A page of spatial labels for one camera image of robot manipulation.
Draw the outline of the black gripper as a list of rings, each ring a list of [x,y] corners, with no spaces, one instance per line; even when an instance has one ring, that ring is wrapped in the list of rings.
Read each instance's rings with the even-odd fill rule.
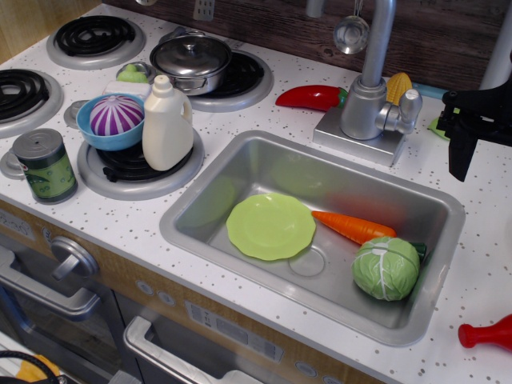
[[[511,77],[492,89],[449,90],[442,102],[437,129],[450,138],[449,172],[464,182],[479,139],[511,146]]]

